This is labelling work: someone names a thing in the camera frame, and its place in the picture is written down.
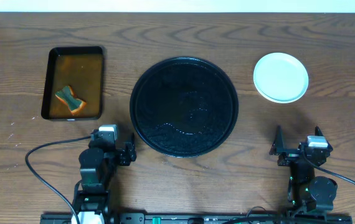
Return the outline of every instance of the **green scouring pad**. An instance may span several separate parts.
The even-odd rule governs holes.
[[[57,91],[55,96],[65,105],[68,106],[68,109],[71,111],[72,115],[77,114],[79,111],[85,107],[86,102],[78,99],[75,96],[71,86],[65,86],[62,90]]]

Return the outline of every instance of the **black plate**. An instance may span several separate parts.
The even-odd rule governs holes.
[[[85,75],[85,79],[82,79],[81,77],[78,76],[74,76],[75,74],[79,74],[79,72],[74,73],[75,71],[72,72],[74,75],[67,78],[63,77],[63,75],[56,72],[57,61],[60,60],[61,57],[66,57],[66,56],[86,57],[87,55],[96,56],[96,58],[98,58],[97,59],[98,63],[96,63],[95,69],[93,67],[84,68],[84,66],[82,66],[82,71],[84,71],[83,69],[87,69],[86,73],[88,75]],[[81,65],[82,64],[72,62],[72,65],[69,66],[69,69],[74,69],[74,70],[81,69]],[[52,121],[75,121],[75,120],[86,120],[86,119],[98,119],[102,113],[103,73],[104,73],[104,55],[103,55],[103,49],[101,47],[93,46],[93,47],[53,48],[49,52],[49,60],[47,62],[46,81],[45,81],[45,89],[43,94],[42,111],[41,111],[42,117],[44,119],[49,119]],[[96,103],[94,105],[96,106],[92,107],[89,113],[82,113],[76,116],[72,116],[71,114],[67,114],[67,115],[52,114],[51,108],[52,105],[54,105],[54,102],[52,103],[52,100],[57,101],[55,100],[54,93],[62,89],[62,87],[65,85],[71,85],[75,94],[77,94],[77,97],[87,102],[86,108],[84,108],[83,110],[87,111],[88,110],[87,108],[91,106],[89,105],[90,101],[89,102],[87,101],[88,99],[95,99]],[[68,108],[65,106],[65,108],[62,108],[62,110],[64,110],[65,113],[65,111],[68,111]]]
[[[175,157],[200,156],[232,132],[239,101],[228,76],[216,65],[192,57],[157,63],[136,83],[130,116],[153,149]]]

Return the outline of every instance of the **wooden table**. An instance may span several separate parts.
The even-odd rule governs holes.
[[[107,49],[105,108],[97,121],[40,117],[49,50],[71,45]],[[307,68],[302,99],[279,105],[256,91],[253,68],[271,52],[291,54]],[[191,159],[164,156],[137,138],[137,161],[112,183],[120,210],[281,210],[290,171],[268,155],[278,124],[291,146],[319,125],[334,147],[323,167],[355,179],[355,14],[0,13],[0,223],[38,223],[43,212],[68,212],[28,170],[26,152],[101,124],[133,132],[128,105],[136,81],[156,62],[180,55],[210,60],[229,75],[239,94],[237,124],[223,145]],[[41,149],[32,165],[71,200],[87,144]],[[355,222],[355,186],[334,180],[334,211]]]

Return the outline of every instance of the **white background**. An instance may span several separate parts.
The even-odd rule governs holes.
[[[355,0],[0,0],[0,12],[355,12]]]

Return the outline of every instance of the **round white plate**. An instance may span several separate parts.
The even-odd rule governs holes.
[[[291,103],[305,94],[309,77],[298,59],[284,53],[272,53],[258,61],[253,71],[253,82],[266,99]]]

